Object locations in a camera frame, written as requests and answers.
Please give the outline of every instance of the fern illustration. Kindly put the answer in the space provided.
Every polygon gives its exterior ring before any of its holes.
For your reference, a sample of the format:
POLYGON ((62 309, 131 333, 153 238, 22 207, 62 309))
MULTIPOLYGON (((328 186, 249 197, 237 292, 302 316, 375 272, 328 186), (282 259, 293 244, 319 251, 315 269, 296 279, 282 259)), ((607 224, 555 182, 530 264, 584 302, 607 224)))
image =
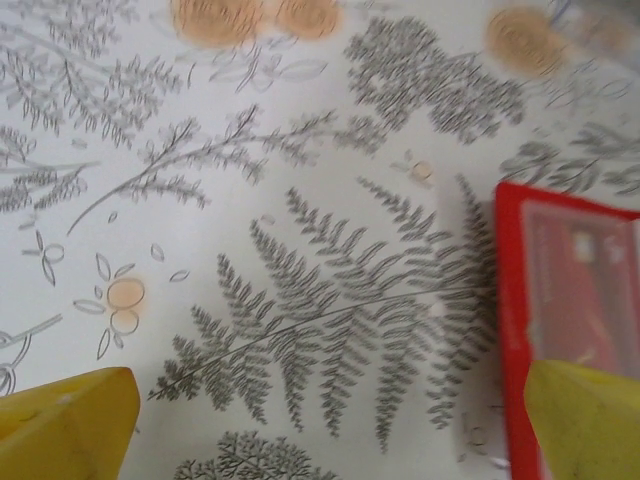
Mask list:
POLYGON ((16 129, 0 127, 0 174, 14 175, 13 184, 0 189, 0 213, 27 207, 44 210, 87 190, 81 173, 91 163, 41 164, 32 159, 36 149, 36 140, 16 129))
POLYGON ((311 458, 286 437, 266 440, 258 432, 226 432, 219 454, 205 462, 185 460, 174 480, 339 480, 332 472, 311 466, 311 458))
POLYGON ((613 189, 614 195, 640 195, 640 138, 588 122, 570 146, 581 152, 572 154, 548 142, 528 141, 516 156, 502 162, 502 178, 565 193, 586 193, 602 185, 613 189))
POLYGON ((438 428, 448 426, 453 418, 456 386, 462 383, 460 374, 470 370, 481 354, 489 351, 497 336, 493 238, 468 181, 461 174, 456 180, 463 192, 466 212, 464 241, 459 249, 460 258, 442 264, 442 285, 464 288, 439 294, 445 307, 443 334, 437 358, 432 361, 434 373, 428 376, 432 386, 427 391, 427 396, 436 402, 429 413, 438 428))
POLYGON ((487 351, 496 326, 487 221, 467 180, 457 180, 466 211, 461 242, 436 228, 433 212, 360 180, 396 227, 401 251, 387 256, 382 255, 386 242, 364 241, 366 227, 350 228, 349 220, 334 220, 296 190, 287 192, 289 213, 320 264, 251 222, 249 233, 274 293, 254 289, 220 255, 219 286, 230 325, 222 327, 194 307, 200 339, 176 337, 177 358, 165 363, 165 375, 149 398, 190 399, 204 388, 215 408, 224 410, 237 396, 257 421, 267 423, 263 405, 273 393, 277 369, 293 425, 303 430, 305 399, 317 390, 327 429, 338 437, 344 415, 356 403, 354 388, 375 375, 375 434, 386 452, 410 385, 429 365, 429 416, 439 428, 447 426, 462 372, 487 351), (391 294, 396 286, 405 290, 391 294))

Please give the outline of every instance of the stem drawing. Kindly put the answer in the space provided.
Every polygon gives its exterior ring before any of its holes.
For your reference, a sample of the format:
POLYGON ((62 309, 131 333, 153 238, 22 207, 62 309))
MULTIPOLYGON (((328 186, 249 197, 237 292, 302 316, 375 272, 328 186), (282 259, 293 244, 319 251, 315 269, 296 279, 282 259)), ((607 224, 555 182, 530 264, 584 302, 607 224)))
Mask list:
POLYGON ((183 175, 164 178, 161 172, 171 167, 214 167, 239 169, 244 178, 258 182, 263 176, 266 159, 255 160, 256 148, 261 156, 278 152, 294 165, 313 163, 317 154, 311 150, 318 142, 332 140, 338 146, 374 152, 384 141, 384 134, 368 118, 353 117, 344 129, 335 126, 333 112, 306 115, 292 122, 291 129, 280 128, 267 134, 256 132, 260 109, 252 105, 229 119, 224 135, 208 137, 201 141, 200 125, 189 118, 177 125, 162 129, 159 137, 162 145, 157 147, 148 141, 139 152, 145 167, 133 177, 123 181, 89 205, 73 222, 67 234, 95 208, 115 195, 131 198, 134 202, 150 195, 170 195, 181 203, 193 201, 204 208, 210 199, 200 188, 200 181, 189 181, 183 175))
POLYGON ((61 320, 62 315, 55 315, 35 327, 31 327, 16 335, 9 335, 7 332, 0 330, 0 350, 14 345, 21 345, 20 351, 11 362, 0 364, 0 397, 11 395, 15 391, 17 383, 16 368, 29 352, 33 337, 52 327, 61 320))

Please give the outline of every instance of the flower drawing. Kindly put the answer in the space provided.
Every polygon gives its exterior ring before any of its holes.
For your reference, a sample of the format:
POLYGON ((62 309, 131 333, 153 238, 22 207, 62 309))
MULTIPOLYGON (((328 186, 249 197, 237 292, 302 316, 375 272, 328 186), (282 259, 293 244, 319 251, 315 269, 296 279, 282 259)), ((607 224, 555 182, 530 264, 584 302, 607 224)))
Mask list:
POLYGON ((90 315, 109 316, 109 324, 98 343, 97 359, 100 360, 112 343, 119 349, 124 348, 123 338, 138 329, 146 289, 144 283, 131 274, 135 263, 123 265, 112 274, 107 258, 96 253, 96 267, 102 286, 94 287, 95 299, 74 300, 73 306, 90 315))

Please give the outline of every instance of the twig drawing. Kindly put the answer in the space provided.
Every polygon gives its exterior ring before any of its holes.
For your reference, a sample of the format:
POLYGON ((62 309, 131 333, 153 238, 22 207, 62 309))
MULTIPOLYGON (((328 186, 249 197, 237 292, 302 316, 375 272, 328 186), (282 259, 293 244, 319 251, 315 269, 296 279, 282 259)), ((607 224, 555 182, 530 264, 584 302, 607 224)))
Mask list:
POLYGON ((219 454, 207 461, 185 460, 174 480, 340 480, 332 472, 311 465, 311 457, 286 437, 269 440, 258 432, 226 432, 218 441, 219 454))
POLYGON ((35 212, 82 195, 87 183, 82 171, 95 162, 45 165, 31 157, 37 147, 18 130, 0 127, 0 174, 14 175, 13 184, 0 188, 0 213, 32 207, 35 212))
POLYGON ((429 107, 436 131, 455 134, 463 144, 493 137, 503 121, 522 121, 521 85, 486 72, 478 53, 450 56, 437 43, 436 33, 416 18, 373 18, 344 52, 353 63, 349 76, 356 102, 373 106, 390 131, 429 107))
POLYGON ((69 228, 75 227, 95 208, 115 195, 125 196, 134 202, 151 195, 168 195, 178 202, 194 202, 204 208, 210 199, 200 187, 200 181, 189 181, 184 175, 170 178, 161 173, 173 167, 201 169, 214 167, 239 169, 244 178, 252 183, 263 176, 264 163, 268 155, 278 152, 294 165, 313 163, 317 154, 312 147, 324 140, 331 140, 341 147, 360 149, 373 153, 384 142, 384 134, 367 117, 352 117, 344 129, 336 127, 333 112, 306 115, 292 122, 290 129, 277 128, 270 133, 256 132, 260 110, 252 105, 230 117, 223 135, 202 139, 200 125, 189 118, 177 125, 169 125, 160 131, 161 145, 148 141, 139 152, 145 167, 141 172, 109 190, 87 207, 69 228))
POLYGON ((45 245, 42 234, 36 230, 36 248, 23 250, 22 254, 38 257, 44 277, 52 286, 56 286, 56 275, 53 266, 64 259, 64 247, 62 245, 58 243, 45 245))
POLYGON ((462 242, 435 229, 435 212, 360 181, 392 215, 402 248, 396 252, 385 241, 365 241, 371 237, 366 227, 322 214, 290 190, 289 212, 315 256, 288 248, 252 222, 250 235, 276 294, 256 291, 220 255, 219 285, 231 325, 194 306, 200 338, 176 335, 177 357, 165 361, 149 399, 192 399, 202 392, 224 410, 237 397, 266 424, 263 405, 273 394, 273 366, 284 380, 291 421, 302 430, 303 402, 312 374, 319 373, 315 388, 327 429, 337 437, 342 417, 355 404, 353 387, 360 377, 375 375, 375 432, 386 452, 408 385, 430 365, 428 413, 438 428, 448 426, 461 374, 487 351, 496 328, 490 230, 467 181, 458 181, 466 209, 462 242), (378 371, 371 367, 374 358, 381 361, 378 371))
POLYGON ((0 39, 0 93, 7 107, 21 105, 32 129, 41 125, 56 135, 70 122, 130 148, 162 97, 182 84, 158 57, 103 66, 6 22, 0 22, 0 39))
POLYGON ((16 357, 9 363, 0 364, 0 397, 10 395, 16 388, 16 368, 29 352, 31 348, 31 340, 33 337, 46 329, 52 327, 62 320, 62 315, 55 315, 48 320, 32 327, 17 335, 9 335, 7 332, 0 330, 0 350, 20 345, 20 351, 16 357))
POLYGON ((581 153, 564 154, 547 142, 526 142, 515 157, 502 162, 502 178, 567 193, 585 193, 600 184, 614 189, 615 195, 640 194, 640 138, 589 122, 570 145, 581 153))

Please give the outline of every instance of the botanical print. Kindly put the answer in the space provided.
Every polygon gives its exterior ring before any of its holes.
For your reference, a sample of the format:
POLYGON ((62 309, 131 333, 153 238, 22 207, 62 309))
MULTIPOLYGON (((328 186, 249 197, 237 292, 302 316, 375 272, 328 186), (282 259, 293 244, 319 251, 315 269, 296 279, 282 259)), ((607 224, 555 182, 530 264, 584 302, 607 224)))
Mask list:
POLYGON ((13 346, 20 346, 20 350, 10 362, 0 363, 0 397, 11 395, 16 388, 17 377, 16 368, 29 352, 31 340, 35 335, 41 333, 62 320, 62 315, 55 315, 48 320, 31 327, 16 335, 9 335, 0 330, 0 352, 10 349, 13 346))
POLYGON ((609 187, 614 195, 640 194, 640 138, 589 122, 569 145, 581 153, 563 153, 548 142, 523 144, 515 157, 502 162, 503 180, 566 193, 585 193, 600 184, 609 187))
POLYGON ((417 18, 373 18, 364 35, 344 51, 353 62, 350 88, 356 102, 372 105, 382 126, 397 131, 422 107, 430 107, 435 131, 463 144, 493 137, 503 120, 524 118, 524 90, 486 73, 478 53, 450 56, 438 36, 417 18))
POLYGON ((124 348, 124 337, 134 333, 140 324, 140 312, 144 307, 145 286, 132 273, 136 264, 129 263, 112 271, 109 260, 96 253, 96 268, 102 280, 102 286, 93 288, 95 300, 79 299, 73 306, 89 315, 109 316, 109 325, 105 328, 98 343, 97 359, 100 360, 111 346, 124 348))
POLYGON ((200 208, 210 203, 200 188, 200 180, 190 181, 182 174, 170 178, 161 176, 170 168, 236 168, 247 181, 256 183, 263 175, 265 154, 277 152, 294 165, 309 164, 317 156, 313 146, 324 140, 366 153, 373 153, 384 141, 384 134, 370 119, 353 117, 341 130, 336 126, 333 112, 304 115, 292 122, 289 130, 277 128, 260 134, 256 131, 260 113, 258 106, 252 105, 229 118, 224 135, 206 139, 200 134, 200 125, 194 118, 161 129, 158 145, 149 140, 138 152, 144 164, 141 172, 87 207, 73 222, 68 234, 96 207, 115 195, 131 198, 134 202, 146 200, 151 195, 168 195, 181 203, 194 202, 200 208), (255 160, 256 148, 261 148, 260 160, 255 160))
MULTIPOLYGON (((207 3, 207 14, 203 14, 203 8, 199 8, 203 1, 174 0, 172 3, 174 27, 177 22, 181 36, 197 45, 178 55, 176 62, 191 65, 187 77, 189 87, 195 68, 205 65, 212 70, 210 82, 236 84, 236 93, 247 86, 257 92, 266 92, 276 81, 300 83, 318 77, 328 65, 325 60, 285 60, 286 55, 294 53, 292 49, 299 40, 318 40, 333 33, 343 15, 342 10, 358 12, 368 18, 371 12, 384 13, 392 9, 374 1, 283 0, 275 12, 270 13, 258 0, 216 0, 207 3), (193 21, 185 23, 185 15, 192 16, 193 21), (278 27, 277 31, 263 25, 269 21, 278 27), (193 28, 202 28, 203 33, 190 35, 188 30, 185 32, 192 24, 193 28)), ((175 38, 166 12, 153 13, 151 20, 160 31, 175 38)))
POLYGON ((45 245, 42 234, 36 230, 36 247, 22 251, 22 255, 38 257, 42 265, 44 278, 52 285, 56 286, 56 274, 53 266, 64 259, 64 247, 58 243, 45 245))
POLYGON ((545 108, 564 110, 574 116, 593 114, 603 104, 625 97, 633 84, 632 78, 612 79, 599 69, 597 59, 590 59, 525 86, 533 98, 543 100, 545 108))
POLYGON ((174 480, 340 480, 311 464, 311 457, 286 437, 268 440, 258 432, 226 432, 218 441, 219 454, 204 462, 185 460, 174 480))
POLYGON ((0 92, 7 108, 20 105, 32 130, 40 125, 59 135, 62 125, 71 124, 130 148, 137 131, 158 113, 163 97, 180 91, 181 80, 159 57, 96 62, 106 45, 117 40, 115 18, 134 18, 128 4, 28 0, 3 5, 49 25, 50 34, 46 39, 0 21, 0 92))
POLYGON ((0 188, 0 213, 27 207, 38 212, 69 201, 87 190, 82 172, 96 165, 95 162, 38 163, 32 158, 36 147, 36 140, 13 128, 0 127, 0 174, 13 175, 12 184, 0 188))
POLYGON ((250 235, 275 296, 268 289, 255 291, 231 258, 220 255, 219 285, 231 324, 194 306, 191 315, 200 338, 176 335, 177 358, 165 362, 165 375, 149 399, 192 399, 204 393, 214 408, 225 410, 237 397, 257 422, 266 424, 263 405, 272 393, 274 365, 281 371, 294 426, 303 430, 304 400, 316 387, 327 429, 338 437, 342 417, 356 405, 352 388, 361 377, 375 375, 374 428, 386 452, 407 386, 427 363, 428 415, 437 428, 448 426, 460 375, 488 350, 496 328, 491 235, 467 181, 460 176, 458 182, 466 206, 462 241, 434 228, 435 212, 360 180, 390 214, 400 252, 389 251, 386 241, 363 242, 367 227, 322 214, 291 189, 289 212, 315 258, 288 248, 253 221, 250 235), (379 371, 369 367, 373 359, 381 360, 379 371), (317 372, 322 383, 312 386, 310 378, 317 372))

